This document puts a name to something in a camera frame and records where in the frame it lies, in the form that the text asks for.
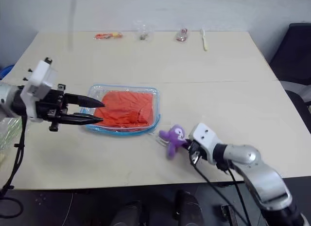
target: floor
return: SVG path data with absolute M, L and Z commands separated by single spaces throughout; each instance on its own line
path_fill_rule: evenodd
M 311 219 L 311 177 L 285 179 L 294 200 L 307 218 Z M 254 200 L 246 186 L 239 184 L 253 226 L 265 226 Z M 234 186 L 218 187 L 236 208 L 242 212 Z M 24 204 L 24 213 L 10 220 L 1 219 L 0 226 L 61 226 L 71 201 L 66 226 L 108 226 L 116 211 L 133 200 L 141 200 L 151 211 L 150 226 L 177 226 L 172 218 L 172 206 L 177 190 L 193 194 L 199 201 L 206 226 L 228 226 L 221 220 L 220 206 L 225 202 L 207 184 L 180 184 L 144 187 L 120 187 L 74 191 L 10 191 L 8 196 Z M 16 206 L 0 202 L 0 213 L 14 213 Z M 237 216 L 238 224 L 244 225 Z

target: plastic container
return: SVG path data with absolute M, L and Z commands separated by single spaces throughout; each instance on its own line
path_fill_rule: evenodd
M 153 121 L 149 126 L 140 127 L 115 127 L 103 126 L 98 124 L 86 125 L 85 127 L 91 131 L 96 131 L 104 134 L 118 135 L 118 136 L 133 136 L 141 135 L 152 131 L 160 120 L 159 113 L 159 91 L 152 87 L 129 87 L 129 86 L 115 86 L 115 85 L 93 85 L 89 91 L 88 96 L 101 101 L 103 97 L 109 92 L 129 91 L 137 93 L 151 93 L 152 94 L 152 110 Z M 95 108 L 82 108 L 81 113 L 94 115 Z

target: purple plush toy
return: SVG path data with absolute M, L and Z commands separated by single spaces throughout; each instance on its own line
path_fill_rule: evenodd
M 159 136 L 164 141 L 169 142 L 167 156 L 170 159 L 175 156 L 177 148 L 186 143 L 185 130 L 180 125 L 174 125 L 168 132 L 160 130 Z

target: orange towel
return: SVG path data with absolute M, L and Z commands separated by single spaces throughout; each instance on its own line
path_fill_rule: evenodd
M 104 95 L 105 107 L 97 108 L 94 116 L 103 118 L 97 125 L 110 127 L 142 127 L 153 123 L 151 93 L 110 91 Z

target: table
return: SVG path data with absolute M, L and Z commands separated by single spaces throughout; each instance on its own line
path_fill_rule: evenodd
M 179 123 L 189 133 L 204 122 L 225 143 L 258 148 L 283 177 L 311 174 L 311 136 L 247 32 L 206 33 L 208 52 L 199 32 L 185 44 L 174 41 L 175 32 L 156 32 L 150 42 L 135 40 L 132 32 L 111 40 L 94 40 L 95 34 L 39 33 L 5 81 L 22 84 L 27 69 L 48 56 L 58 70 L 57 83 L 66 84 L 68 93 L 85 95 L 94 83 L 156 87 L 161 113 L 156 132 Z M 69 112 L 79 110 L 69 107 Z M 61 125 L 57 133 L 48 127 L 30 124 L 24 161 L 13 181 L 17 189 L 203 182 L 187 151 L 167 160 L 154 134 L 120 138 L 82 126 Z M 11 149 L 1 181 L 14 156 Z M 213 182 L 230 180 L 207 162 L 199 167 Z

